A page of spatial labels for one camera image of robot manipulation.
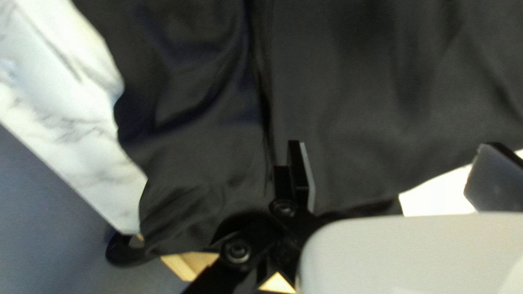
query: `black metal bracket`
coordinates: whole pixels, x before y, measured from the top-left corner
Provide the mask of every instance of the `black metal bracket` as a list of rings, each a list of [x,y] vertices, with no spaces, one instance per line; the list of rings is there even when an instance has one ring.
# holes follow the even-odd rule
[[[308,210],[311,175],[299,141],[289,141],[288,165],[275,166],[275,199],[271,214],[259,215],[219,240],[220,257],[184,294],[232,294],[247,275],[257,271],[253,291],[280,272],[294,286],[301,250],[310,235],[325,224]]]

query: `black fabric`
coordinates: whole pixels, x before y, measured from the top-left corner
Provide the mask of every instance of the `black fabric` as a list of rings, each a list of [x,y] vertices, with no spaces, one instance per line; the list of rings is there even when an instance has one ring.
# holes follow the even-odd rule
[[[398,193],[482,142],[523,147],[515,0],[73,2],[125,80],[115,118],[149,177],[141,228],[158,253],[264,210],[289,139],[334,218],[397,212]]]

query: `gray floor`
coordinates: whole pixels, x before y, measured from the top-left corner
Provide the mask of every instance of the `gray floor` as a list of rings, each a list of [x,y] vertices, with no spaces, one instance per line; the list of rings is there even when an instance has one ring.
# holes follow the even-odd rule
[[[0,127],[0,294],[176,294],[159,260],[106,263],[111,227]]]

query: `white marble surface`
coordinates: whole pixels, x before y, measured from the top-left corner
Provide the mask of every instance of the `white marble surface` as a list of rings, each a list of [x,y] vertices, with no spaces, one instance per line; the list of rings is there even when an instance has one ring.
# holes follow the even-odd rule
[[[68,0],[0,0],[0,122],[122,233],[138,233],[144,174],[118,144],[123,81]]]

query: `screw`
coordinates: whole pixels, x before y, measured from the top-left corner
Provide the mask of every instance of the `screw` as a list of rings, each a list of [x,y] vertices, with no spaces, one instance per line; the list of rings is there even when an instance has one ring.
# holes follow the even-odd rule
[[[289,201],[278,201],[274,210],[281,216],[292,218],[296,214],[296,205]]]
[[[225,245],[225,256],[234,264],[244,263],[251,256],[251,248],[245,241],[236,239]]]

